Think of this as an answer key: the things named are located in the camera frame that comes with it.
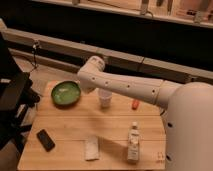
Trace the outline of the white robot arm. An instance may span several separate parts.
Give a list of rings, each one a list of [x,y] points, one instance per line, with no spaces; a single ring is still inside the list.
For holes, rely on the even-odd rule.
[[[165,171],[213,171],[213,85],[110,74],[92,56],[77,73],[85,92],[102,88],[166,110]]]

